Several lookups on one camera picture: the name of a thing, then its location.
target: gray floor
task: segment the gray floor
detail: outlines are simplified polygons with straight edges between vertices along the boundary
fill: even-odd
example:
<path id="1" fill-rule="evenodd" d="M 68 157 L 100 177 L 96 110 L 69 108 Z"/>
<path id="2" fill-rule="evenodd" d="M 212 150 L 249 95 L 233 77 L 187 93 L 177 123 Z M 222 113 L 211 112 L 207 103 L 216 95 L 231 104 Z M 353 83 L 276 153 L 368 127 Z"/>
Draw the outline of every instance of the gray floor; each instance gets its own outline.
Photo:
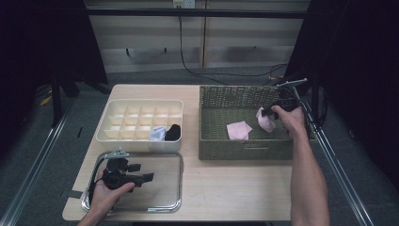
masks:
<path id="1" fill-rule="evenodd" d="M 207 73 L 260 74 L 267 73 L 271 67 L 216 68 L 194 70 Z M 284 68 L 273 75 L 283 75 Z M 208 74 L 212 79 L 229 85 L 262 85 L 268 81 L 262 76 L 230 76 L 226 74 Z M 109 73 L 109 87 L 115 84 L 219 84 L 209 78 L 198 77 L 186 70 L 166 70 L 142 73 Z M 66 199 L 64 190 L 71 189 L 86 150 L 94 134 L 95 127 L 103 112 L 107 95 L 79 84 L 81 93 L 76 99 L 64 99 L 64 105 L 72 108 L 56 144 L 46 160 L 40 178 L 19 216 L 17 225 L 74 225 L 65 221 L 61 214 Z M 38 98 L 31 114 L 27 117 L 24 132 L 16 142 L 8 161 L 0 166 L 1 185 L 6 186 L 0 193 L 0 214 L 3 216 L 8 205 L 17 193 L 25 175 L 30 170 L 40 148 L 47 138 L 53 120 L 52 104 L 38 106 Z M 333 106 L 328 110 L 327 120 L 323 126 L 327 137 L 343 164 L 353 187 L 365 203 L 368 213 L 375 225 L 397 225 L 399 222 L 399 196 L 389 181 L 368 159 L 361 144 L 349 136 L 348 128 L 335 112 Z M 331 225 L 359 225 L 335 178 L 321 148 L 314 150 L 329 190 Z M 227 225 L 290 225 L 290 222 L 234 222 Z M 104 225 L 131 225 L 131 223 L 111 223 Z M 163 223 L 162 225 L 184 225 L 183 223 Z M 220 223 L 199 223 L 199 225 L 220 225 Z"/>

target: wicker basket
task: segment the wicker basket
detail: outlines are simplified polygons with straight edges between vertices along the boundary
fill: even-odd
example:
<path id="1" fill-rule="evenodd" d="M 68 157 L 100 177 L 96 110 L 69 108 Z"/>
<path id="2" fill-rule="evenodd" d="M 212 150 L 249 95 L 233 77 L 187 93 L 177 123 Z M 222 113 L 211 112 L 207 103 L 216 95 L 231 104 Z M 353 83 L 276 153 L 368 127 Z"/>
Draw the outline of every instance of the wicker basket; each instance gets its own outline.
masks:
<path id="1" fill-rule="evenodd" d="M 293 142 L 274 120 L 276 129 L 265 132 L 256 113 L 279 98 L 275 87 L 201 86 L 199 89 L 199 159 L 291 160 Z M 245 121 L 252 131 L 248 140 L 230 140 L 226 125 Z"/>

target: wooden table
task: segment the wooden table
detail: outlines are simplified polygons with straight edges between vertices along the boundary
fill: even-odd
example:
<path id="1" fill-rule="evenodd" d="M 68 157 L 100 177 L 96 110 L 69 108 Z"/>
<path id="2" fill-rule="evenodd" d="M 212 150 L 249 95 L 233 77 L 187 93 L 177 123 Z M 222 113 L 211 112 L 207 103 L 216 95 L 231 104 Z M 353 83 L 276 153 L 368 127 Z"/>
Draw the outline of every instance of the wooden table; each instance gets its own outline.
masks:
<path id="1" fill-rule="evenodd" d="M 199 86 L 117 85 L 115 99 L 179 99 L 184 102 L 182 206 L 175 213 L 117 213 L 115 221 L 267 221 L 290 219 L 291 161 L 199 160 Z M 105 150 L 93 137 L 73 190 L 84 191 L 97 157 Z M 81 200 L 69 198 L 66 220 L 85 215 Z"/>

